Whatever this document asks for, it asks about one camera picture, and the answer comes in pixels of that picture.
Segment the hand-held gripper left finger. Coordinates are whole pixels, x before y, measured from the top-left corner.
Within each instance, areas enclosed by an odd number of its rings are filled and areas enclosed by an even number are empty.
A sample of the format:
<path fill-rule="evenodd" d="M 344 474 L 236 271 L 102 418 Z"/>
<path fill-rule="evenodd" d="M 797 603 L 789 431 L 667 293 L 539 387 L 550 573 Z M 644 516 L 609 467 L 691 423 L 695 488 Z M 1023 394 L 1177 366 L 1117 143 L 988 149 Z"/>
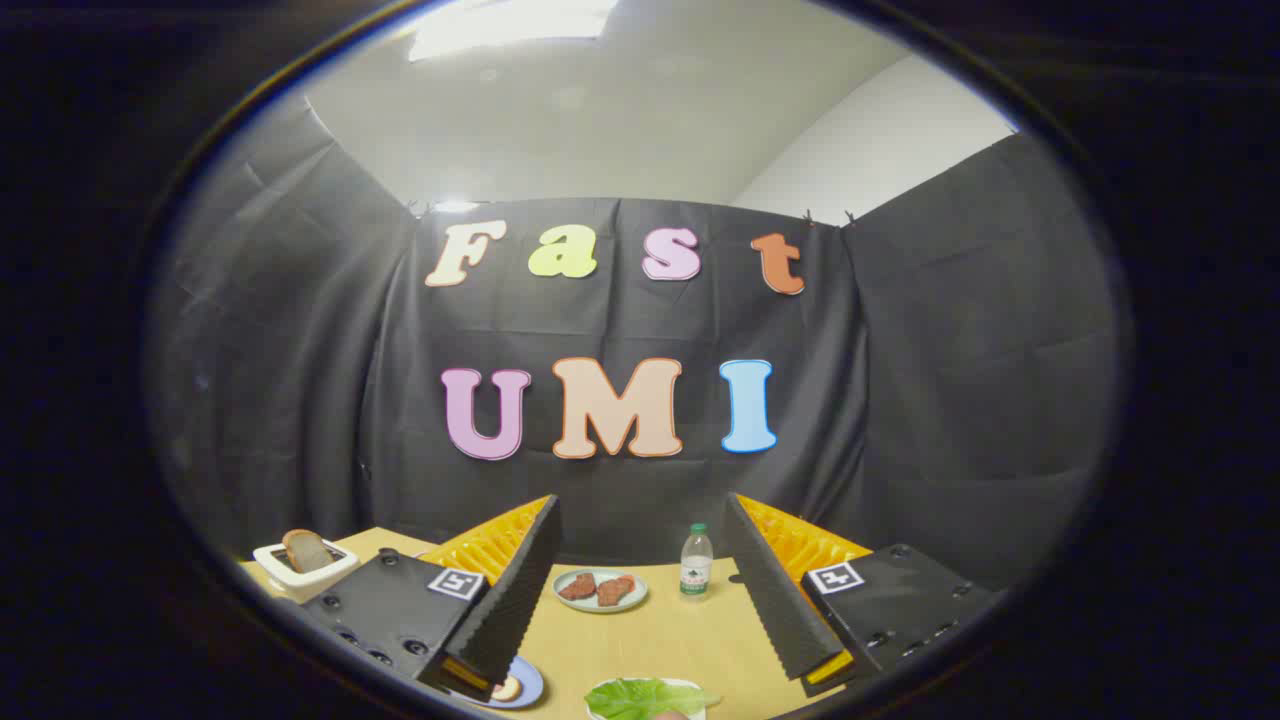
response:
<path fill-rule="evenodd" d="M 298 619 L 403 683 L 488 701 L 559 552 L 559 505 L 543 496 L 419 556 L 381 548 Z"/>

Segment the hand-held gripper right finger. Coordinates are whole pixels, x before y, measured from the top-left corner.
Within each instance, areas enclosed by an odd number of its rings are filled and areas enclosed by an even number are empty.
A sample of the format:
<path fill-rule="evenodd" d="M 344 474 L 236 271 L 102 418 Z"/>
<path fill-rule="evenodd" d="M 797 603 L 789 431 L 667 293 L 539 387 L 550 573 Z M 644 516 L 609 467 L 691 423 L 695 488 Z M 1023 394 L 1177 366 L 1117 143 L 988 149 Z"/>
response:
<path fill-rule="evenodd" d="M 809 697 L 911 666 L 1001 598 L 910 544 L 868 550 L 740 493 L 726 497 L 724 538 Z"/>

